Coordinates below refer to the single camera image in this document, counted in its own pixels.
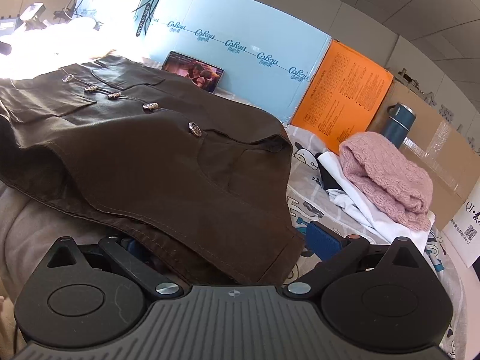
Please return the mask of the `brown leather jacket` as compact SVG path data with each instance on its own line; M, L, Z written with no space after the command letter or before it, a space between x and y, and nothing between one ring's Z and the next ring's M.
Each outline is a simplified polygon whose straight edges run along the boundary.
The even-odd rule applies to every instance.
M109 55L1 82L1 180L141 242L190 284L281 284L292 146L259 108Z

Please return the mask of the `white folded shirt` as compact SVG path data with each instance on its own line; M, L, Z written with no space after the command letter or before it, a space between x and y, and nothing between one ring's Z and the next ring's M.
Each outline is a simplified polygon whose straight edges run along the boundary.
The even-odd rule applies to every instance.
M432 211L429 211L427 214L427 224L429 225L427 230L424 232L413 231L394 222L394 220L386 214L379 211L379 209L344 176L336 154L327 151L319 156L318 162L343 190L342 193L338 189L335 189L334 193L329 192L332 203L341 207L349 216L358 220L360 224L388 244L391 244L395 238L403 236L409 238L419 251L422 254L424 253L427 239L435 220L435 215Z

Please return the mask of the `pink knitted sweater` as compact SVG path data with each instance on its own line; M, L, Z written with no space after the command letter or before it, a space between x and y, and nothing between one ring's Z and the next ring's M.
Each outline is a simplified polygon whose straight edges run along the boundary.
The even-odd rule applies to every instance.
M343 174L379 211L412 231L431 229L433 182L383 135L356 133L338 149Z

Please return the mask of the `white shopping bag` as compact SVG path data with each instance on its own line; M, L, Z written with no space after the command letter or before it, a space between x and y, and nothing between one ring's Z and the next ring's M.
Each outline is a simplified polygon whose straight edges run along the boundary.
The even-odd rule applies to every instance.
M443 229L466 267L471 267L479 258L479 201L479 186L476 185Z

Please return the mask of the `cartoon printed bed sheet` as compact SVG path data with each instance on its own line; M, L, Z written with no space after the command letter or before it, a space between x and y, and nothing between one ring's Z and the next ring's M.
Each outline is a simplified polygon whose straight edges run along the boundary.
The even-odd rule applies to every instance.
M326 177L313 159L326 152L323 141L300 127L289 126L287 135L295 147L286 190L292 224L304 230L318 221L341 236L354 233L374 244L385 244L393 235L376 230L340 191L324 190ZM11 359L24 340L16 330L13 310L16 297L27 278L54 240L71 236L78 243L90 244L105 236L105 230L93 223L74 219L50 209L24 194L1 186L1 358ZM424 257L435 271L453 304L453 318L441 342L451 359L464 359L466 351L467 306L461 278L448 255L444 238L431 228L425 241Z

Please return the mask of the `brown cardboard box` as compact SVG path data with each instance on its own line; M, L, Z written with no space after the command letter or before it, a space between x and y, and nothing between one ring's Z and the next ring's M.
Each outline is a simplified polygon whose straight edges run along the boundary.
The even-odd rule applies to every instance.
M368 130L379 133L391 119L387 108L398 102L416 114L400 151L429 173L433 182L430 210L436 215L436 228L443 230L479 179L479 156L435 109L399 82L389 88Z

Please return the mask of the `dark blue thermos bottle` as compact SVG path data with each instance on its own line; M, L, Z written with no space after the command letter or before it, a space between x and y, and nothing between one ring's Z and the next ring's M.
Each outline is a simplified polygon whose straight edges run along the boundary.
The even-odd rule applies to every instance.
M416 114L409 106L397 102L387 108L387 115L381 134L399 149L416 120Z

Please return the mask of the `orange box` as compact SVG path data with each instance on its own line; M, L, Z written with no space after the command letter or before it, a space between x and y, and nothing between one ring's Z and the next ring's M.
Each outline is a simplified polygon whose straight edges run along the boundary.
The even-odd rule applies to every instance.
M384 67L333 40L290 123L337 153L343 141L367 129L392 81Z

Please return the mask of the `large light blue box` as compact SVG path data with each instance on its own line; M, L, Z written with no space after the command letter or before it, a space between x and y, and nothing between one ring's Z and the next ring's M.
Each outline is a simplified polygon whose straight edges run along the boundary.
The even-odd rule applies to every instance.
M223 70L219 86L287 123L332 42L254 0L159 0L144 38L150 59L172 51Z

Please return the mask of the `black smartphone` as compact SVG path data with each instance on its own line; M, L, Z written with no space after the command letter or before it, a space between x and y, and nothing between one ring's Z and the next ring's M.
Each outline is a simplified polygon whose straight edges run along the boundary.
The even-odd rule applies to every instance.
M191 58L190 56L170 51L163 62L162 70L189 79L197 87L213 93L218 86L224 70Z

